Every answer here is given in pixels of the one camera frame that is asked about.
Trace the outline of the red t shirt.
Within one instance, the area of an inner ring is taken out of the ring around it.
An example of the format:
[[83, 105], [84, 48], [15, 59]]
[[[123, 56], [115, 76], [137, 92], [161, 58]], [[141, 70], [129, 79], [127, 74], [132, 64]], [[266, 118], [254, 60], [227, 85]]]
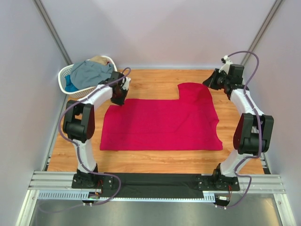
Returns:
[[174, 100], [127, 99], [104, 116], [102, 151], [220, 151], [219, 122], [203, 84], [181, 83]]

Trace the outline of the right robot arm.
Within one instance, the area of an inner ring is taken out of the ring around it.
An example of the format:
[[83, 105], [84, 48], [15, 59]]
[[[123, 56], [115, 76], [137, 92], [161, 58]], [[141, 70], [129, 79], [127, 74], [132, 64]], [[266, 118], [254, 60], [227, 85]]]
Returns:
[[214, 90], [222, 89], [236, 106], [240, 119], [233, 135], [233, 151], [214, 169], [212, 183], [218, 189], [238, 183], [240, 170], [251, 159], [268, 151], [274, 118], [265, 115], [251, 98], [247, 85], [243, 84], [244, 66], [224, 63], [220, 69], [203, 82]]

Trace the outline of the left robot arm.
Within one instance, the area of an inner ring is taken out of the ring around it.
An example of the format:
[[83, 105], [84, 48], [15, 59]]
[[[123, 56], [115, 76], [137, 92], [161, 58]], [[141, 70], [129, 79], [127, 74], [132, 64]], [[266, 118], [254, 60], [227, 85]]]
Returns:
[[101, 184], [103, 173], [93, 156], [92, 136], [95, 132], [95, 111], [107, 100], [122, 106], [128, 93], [131, 69], [123, 72], [113, 71], [110, 78], [100, 82], [85, 97], [68, 101], [66, 110], [60, 120], [63, 126], [59, 129], [61, 136], [71, 142], [78, 160], [77, 171], [73, 176], [72, 188], [97, 188]]

